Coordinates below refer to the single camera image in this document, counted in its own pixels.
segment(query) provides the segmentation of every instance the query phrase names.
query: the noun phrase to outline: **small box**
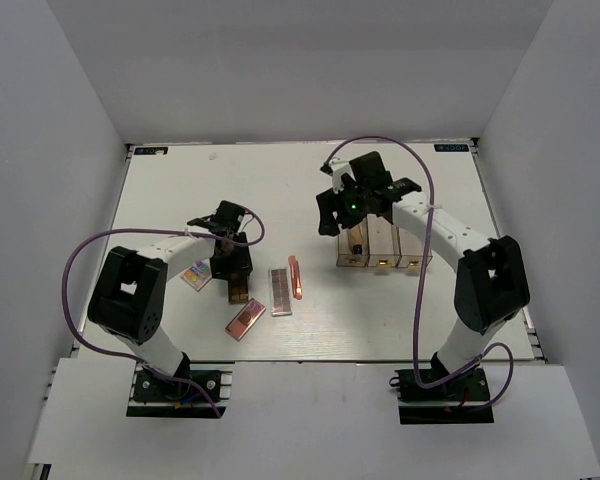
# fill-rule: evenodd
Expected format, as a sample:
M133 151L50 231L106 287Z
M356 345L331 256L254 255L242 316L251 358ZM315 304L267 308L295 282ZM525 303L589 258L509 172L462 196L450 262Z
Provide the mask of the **small box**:
M398 229L382 217L367 217L369 267L393 268L400 261Z
M339 267L366 267L369 261L367 219L349 230L343 230L336 242Z
M398 263L398 268L407 269L409 275L420 275L424 245L413 233L401 228L398 229L398 237L400 240L400 262ZM429 252L427 265L429 265L432 258L433 254Z

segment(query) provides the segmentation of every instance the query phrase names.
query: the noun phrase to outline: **gray wall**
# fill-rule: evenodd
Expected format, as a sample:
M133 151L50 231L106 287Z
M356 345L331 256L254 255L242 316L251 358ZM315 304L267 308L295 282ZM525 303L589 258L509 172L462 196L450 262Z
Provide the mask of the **gray wall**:
M477 136L551 0L49 0L128 142Z
M543 349L565 365L600 460L600 0L556 0L480 157L524 249Z
M48 5L0 0L0 480L20 478L51 368L69 353L62 268L108 224L123 160ZM88 284L96 250L74 292Z

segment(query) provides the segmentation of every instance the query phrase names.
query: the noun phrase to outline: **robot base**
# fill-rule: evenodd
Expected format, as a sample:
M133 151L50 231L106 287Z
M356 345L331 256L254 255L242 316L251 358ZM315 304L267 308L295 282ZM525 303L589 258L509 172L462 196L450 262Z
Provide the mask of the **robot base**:
M231 391L233 365L191 365L190 378L209 394L220 414L224 414ZM180 405L197 392L186 386L174 389L149 372L138 369L127 406L127 417L217 418L201 395Z
M420 371L427 382L431 371ZM397 370L396 373L391 386L398 389L401 425L493 423L491 407L475 409L491 398L483 369L476 368L453 382L451 388L443 386L431 390L418 387L413 370Z

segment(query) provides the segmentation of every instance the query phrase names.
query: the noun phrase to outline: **black mounting plate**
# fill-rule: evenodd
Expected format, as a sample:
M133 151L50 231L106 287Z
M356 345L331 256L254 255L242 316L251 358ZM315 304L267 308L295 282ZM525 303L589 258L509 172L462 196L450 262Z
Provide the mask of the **black mounting plate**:
M421 369L420 372L427 382L430 370ZM401 425L494 422L491 407L476 410L475 405L471 405L474 402L488 402L491 398L487 377L482 368L476 368L470 375L462 378L452 393L440 388L424 390L418 387L413 370L398 370L396 373L397 383L392 386L396 386L399 392L398 412ZM432 405L432 402L444 402L445 405ZM461 403L470 405L454 406Z
M220 387L223 373L225 372L220 370L191 370L190 378L209 394L214 403L217 403L220 401ZM215 382L215 386L212 389L207 388L209 380ZM157 380L149 372L141 370L137 372L131 399L144 405L128 406L127 417L217 418L215 412L208 406L202 396L196 398L192 402L192 406L175 408L179 400L184 400L194 393L193 389L188 389L185 393L174 396L172 389L165 389L163 382ZM223 414L225 408L218 407L218 410Z

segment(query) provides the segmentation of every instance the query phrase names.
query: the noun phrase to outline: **white floor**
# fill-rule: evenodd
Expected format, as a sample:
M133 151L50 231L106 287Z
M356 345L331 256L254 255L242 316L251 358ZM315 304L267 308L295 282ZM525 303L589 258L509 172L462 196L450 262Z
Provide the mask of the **white floor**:
M224 331L240 309L227 304L226 284L212 281L196 293L179 278L168 285L163 323L174 343L195 360L410 360L417 278L401 271L336 268L335 240L318 236L315 196L331 179L319 167L336 143L171 146L163 156L136 155L115 218L118 227L181 229L211 213L225 199L243 204L266 225L265 240L251 248L253 298L269 306L267 271L296 255L304 298L293 315L265 314L241 342ZM495 228L470 153L436 153L430 144L412 145L429 165L437 202L461 221L488 235ZM393 145L355 144L342 159L377 150L394 179L407 176L425 187L415 160ZM258 234L256 222L247 227ZM114 237L109 248L141 247L159 239L147 235ZM442 344L456 315L455 275L439 257L429 266L420 331L422 359ZM115 338L87 322L86 337L104 347L125 350ZM531 359L522 316L495 340L510 345L517 359ZM81 351L80 355L91 355ZM493 352L490 358L502 358Z

